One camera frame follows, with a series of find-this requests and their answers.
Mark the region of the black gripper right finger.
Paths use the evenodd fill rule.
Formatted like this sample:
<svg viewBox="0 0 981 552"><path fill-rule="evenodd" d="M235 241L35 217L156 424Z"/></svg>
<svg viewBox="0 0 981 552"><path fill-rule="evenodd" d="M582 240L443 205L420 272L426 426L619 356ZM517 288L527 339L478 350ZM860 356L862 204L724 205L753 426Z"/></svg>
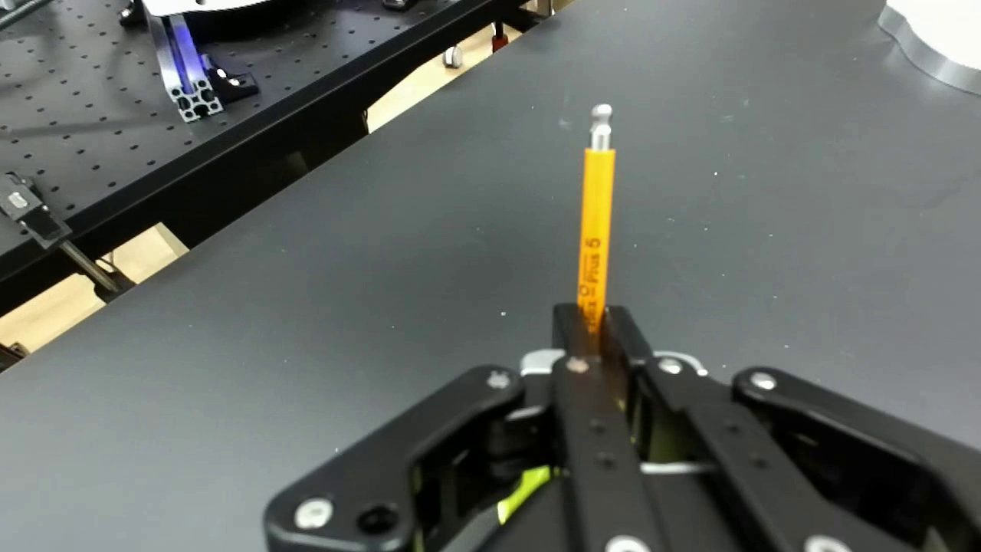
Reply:
<svg viewBox="0 0 981 552"><path fill-rule="evenodd" d="M702 462L714 510L748 552L803 552L803 523L781 488L799 490L788 458L734 393L697 367L667 367L627 306L610 306L605 347L629 367L629 418L654 462Z"/></svg>

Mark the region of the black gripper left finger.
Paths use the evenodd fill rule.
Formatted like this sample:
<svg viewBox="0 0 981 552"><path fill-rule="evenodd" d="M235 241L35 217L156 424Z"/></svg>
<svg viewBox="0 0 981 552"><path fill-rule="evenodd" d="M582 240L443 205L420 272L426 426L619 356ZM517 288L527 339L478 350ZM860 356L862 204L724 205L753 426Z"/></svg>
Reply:
<svg viewBox="0 0 981 552"><path fill-rule="evenodd" d="M552 374L560 437L560 488L576 552L654 552L655 532L629 438L614 401L599 342L576 303L552 310L552 334L563 350Z"/></svg>

